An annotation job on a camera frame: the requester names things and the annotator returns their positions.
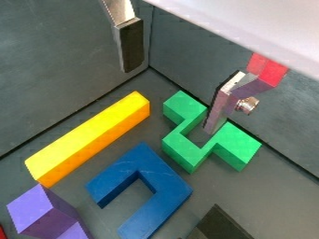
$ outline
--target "blue block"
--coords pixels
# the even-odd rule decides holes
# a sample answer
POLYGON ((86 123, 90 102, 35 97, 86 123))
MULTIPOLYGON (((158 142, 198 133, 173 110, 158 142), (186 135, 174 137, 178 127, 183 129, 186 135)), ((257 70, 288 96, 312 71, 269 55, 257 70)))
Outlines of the blue block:
POLYGON ((150 238, 193 194, 155 151, 141 143, 86 185, 99 207, 105 208, 138 179, 155 194, 119 227, 125 239, 150 238))

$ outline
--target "purple cube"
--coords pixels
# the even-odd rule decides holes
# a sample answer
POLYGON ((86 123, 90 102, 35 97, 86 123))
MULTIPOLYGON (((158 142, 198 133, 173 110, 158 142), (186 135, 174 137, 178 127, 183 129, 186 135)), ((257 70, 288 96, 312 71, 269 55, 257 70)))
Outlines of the purple cube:
POLYGON ((41 184, 9 204, 9 210, 21 234, 43 239, 93 238, 77 209, 41 184))

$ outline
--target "yellow rectangular block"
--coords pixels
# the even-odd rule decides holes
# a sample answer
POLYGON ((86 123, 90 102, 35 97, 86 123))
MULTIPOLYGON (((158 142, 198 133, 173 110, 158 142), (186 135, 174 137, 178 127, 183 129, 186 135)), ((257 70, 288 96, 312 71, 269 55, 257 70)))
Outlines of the yellow rectangular block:
POLYGON ((26 160, 35 180, 54 186, 149 116, 150 101, 134 91, 26 160))

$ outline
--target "toy block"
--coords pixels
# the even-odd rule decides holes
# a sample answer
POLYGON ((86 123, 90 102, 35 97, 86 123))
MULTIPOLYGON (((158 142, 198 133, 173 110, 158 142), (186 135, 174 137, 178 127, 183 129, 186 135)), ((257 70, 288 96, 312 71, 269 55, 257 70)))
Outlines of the toy block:
POLYGON ((187 239, 254 239, 231 216, 215 204, 187 239))
POLYGON ((237 171, 249 164, 261 143, 230 122, 222 126, 203 148, 186 137, 206 117, 206 106, 179 91, 163 104, 165 116, 179 126, 162 139, 163 151, 193 174, 211 153, 215 153, 237 171))
POLYGON ((141 143, 86 185, 99 207, 105 208, 138 179, 155 194, 119 227, 126 239, 150 238, 193 193, 154 150, 141 143))
POLYGON ((33 177, 54 186, 150 116, 150 102, 134 91, 26 161, 33 177))
POLYGON ((270 60, 258 53, 254 53, 247 65, 247 71, 258 76, 258 80, 261 81, 260 85, 268 84, 272 89, 280 85, 289 72, 289 67, 270 60))
POLYGON ((7 239, 7 236, 6 236, 6 231, 3 229, 3 226, 0 225, 0 239, 7 239))
POLYGON ((45 186, 37 185, 9 204, 18 233, 43 239, 93 238, 77 209, 45 186))

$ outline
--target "green t-shaped block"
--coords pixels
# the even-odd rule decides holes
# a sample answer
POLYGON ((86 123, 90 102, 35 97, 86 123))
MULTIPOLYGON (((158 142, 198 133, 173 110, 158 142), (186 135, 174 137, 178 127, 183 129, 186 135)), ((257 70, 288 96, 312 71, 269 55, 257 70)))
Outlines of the green t-shaped block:
POLYGON ((179 91, 163 104, 165 116, 178 125, 163 138, 165 152, 193 174, 211 153, 215 153, 237 171, 242 171, 262 144, 227 122, 203 148, 186 137, 206 117, 206 106, 179 91))

